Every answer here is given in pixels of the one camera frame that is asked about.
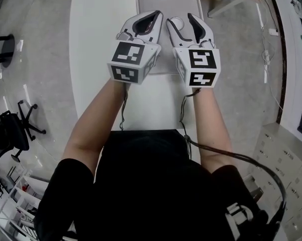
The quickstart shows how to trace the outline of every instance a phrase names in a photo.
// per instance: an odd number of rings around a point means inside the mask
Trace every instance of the black and white marker cube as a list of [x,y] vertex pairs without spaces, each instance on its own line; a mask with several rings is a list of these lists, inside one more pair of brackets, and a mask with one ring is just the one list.
[[107,63],[111,79],[142,84],[144,78],[154,67],[161,51],[158,44],[140,44],[134,41],[114,40],[112,57]]
[[214,87],[221,71],[218,49],[173,48],[176,68],[187,87]]

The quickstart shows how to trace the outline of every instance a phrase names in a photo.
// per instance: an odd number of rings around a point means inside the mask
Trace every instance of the gray tray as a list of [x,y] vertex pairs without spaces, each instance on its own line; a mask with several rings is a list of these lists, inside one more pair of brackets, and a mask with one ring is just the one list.
[[194,32],[187,13],[192,13],[203,19],[200,0],[137,0],[137,11],[143,13],[160,10],[164,14],[159,45],[162,50],[156,65],[149,74],[178,74],[172,52],[172,44],[166,27],[166,19],[180,17],[184,21],[184,28],[180,31],[185,38],[194,39]]

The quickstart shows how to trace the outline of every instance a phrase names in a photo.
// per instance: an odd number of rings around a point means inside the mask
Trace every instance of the chair base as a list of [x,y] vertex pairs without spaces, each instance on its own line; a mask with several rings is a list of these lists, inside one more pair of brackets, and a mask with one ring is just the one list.
[[15,162],[20,163],[20,159],[19,159],[17,156],[11,155],[11,158],[12,158]]
[[35,126],[33,126],[33,125],[31,125],[29,123],[29,117],[30,117],[30,115],[32,113],[32,110],[33,109],[37,109],[38,105],[36,105],[36,104],[32,105],[30,107],[30,110],[29,110],[27,116],[25,117],[24,113],[23,113],[23,111],[21,109],[21,106],[20,106],[20,104],[23,104],[23,103],[24,103],[23,100],[20,100],[18,102],[18,108],[19,108],[19,113],[20,113],[20,117],[21,117],[21,122],[22,122],[22,124],[23,124],[23,126],[24,126],[24,128],[25,128],[25,130],[26,130],[26,132],[27,132],[27,134],[28,134],[28,136],[30,138],[30,140],[33,141],[33,140],[36,139],[36,136],[31,135],[30,130],[33,130],[33,131],[38,132],[40,134],[46,134],[47,132],[46,132],[46,130],[40,130],[40,129],[38,129]]

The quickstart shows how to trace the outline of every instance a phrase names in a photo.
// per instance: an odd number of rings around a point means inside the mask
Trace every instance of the black t-shirt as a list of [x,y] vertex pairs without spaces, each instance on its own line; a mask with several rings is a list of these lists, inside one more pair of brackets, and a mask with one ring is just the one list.
[[258,211],[236,167],[210,174],[177,131],[114,132],[95,183],[83,163],[58,164],[35,229],[41,241],[61,240],[73,221],[79,240],[234,240],[225,213],[235,202]]

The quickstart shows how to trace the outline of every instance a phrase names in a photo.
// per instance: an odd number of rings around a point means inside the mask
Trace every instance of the black cable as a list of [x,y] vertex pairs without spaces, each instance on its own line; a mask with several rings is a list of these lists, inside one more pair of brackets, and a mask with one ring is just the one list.
[[[186,129],[185,129],[185,125],[183,123],[183,118],[184,118],[184,106],[185,106],[185,103],[186,103],[186,99],[188,97],[191,97],[191,96],[194,96],[196,94],[198,94],[199,92],[201,91],[201,88],[198,88],[194,93],[192,94],[188,94],[188,95],[185,95],[183,100],[182,100],[182,104],[181,104],[181,113],[180,113],[180,123],[182,124],[183,126],[183,129],[184,129],[184,134],[187,136],[186,134]],[[186,145],[187,145],[187,153],[190,157],[190,160],[192,160],[192,149],[191,149],[191,143],[190,142],[186,142]]]
[[124,102],[123,102],[122,110],[121,110],[121,115],[122,115],[122,121],[120,123],[120,129],[121,129],[121,131],[124,130],[124,128],[123,128],[123,123],[125,121],[125,119],[124,119],[124,110],[125,110],[125,106],[126,106],[126,102],[127,102],[127,98],[128,98],[128,92],[127,92],[126,83],[123,83],[123,89],[124,89]]
[[263,169],[265,172],[267,172],[272,177],[272,179],[276,182],[277,186],[279,187],[281,196],[282,196],[282,202],[280,204],[280,207],[279,207],[278,211],[276,212],[276,214],[273,216],[273,218],[269,222],[269,225],[272,225],[274,227],[274,230],[277,233],[277,231],[279,230],[280,223],[282,221],[283,215],[285,213],[285,207],[286,207],[286,189],[285,189],[282,181],[280,180],[280,178],[277,176],[277,174],[274,173],[272,170],[270,170],[267,166],[265,166],[263,164],[260,164],[259,162],[257,162],[256,160],[254,160],[253,158],[251,158],[249,156],[242,155],[242,154],[237,154],[237,153],[233,153],[233,152],[229,152],[229,151],[220,150],[220,149],[213,148],[213,147],[206,146],[206,145],[202,145],[202,144],[198,144],[198,143],[194,142],[187,135],[185,125],[182,122],[183,117],[184,117],[184,106],[185,106],[185,103],[186,103],[186,99],[188,97],[191,97],[191,96],[194,96],[194,95],[198,94],[200,92],[200,90],[201,89],[199,88],[194,93],[192,93],[190,95],[185,95],[184,98],[183,98],[182,104],[181,104],[180,122],[183,126],[183,129],[184,129],[184,133],[185,133],[184,138],[187,142],[188,151],[191,151],[191,144],[192,144],[192,145],[194,145],[198,148],[208,150],[208,151],[212,151],[216,154],[226,155],[226,156],[229,156],[229,157],[236,158],[238,160],[245,161],[245,162],[253,164],[254,166],[259,167],[259,168]]
[[268,8],[269,8],[269,11],[270,11],[271,18],[272,18],[272,20],[273,20],[273,23],[275,24],[276,31],[278,32],[278,28],[277,28],[277,25],[276,25],[275,19],[274,19],[274,18],[273,18],[273,16],[272,16],[270,6],[269,6],[269,4],[267,3],[267,0],[265,0],[265,2],[266,2],[266,4],[268,5]]

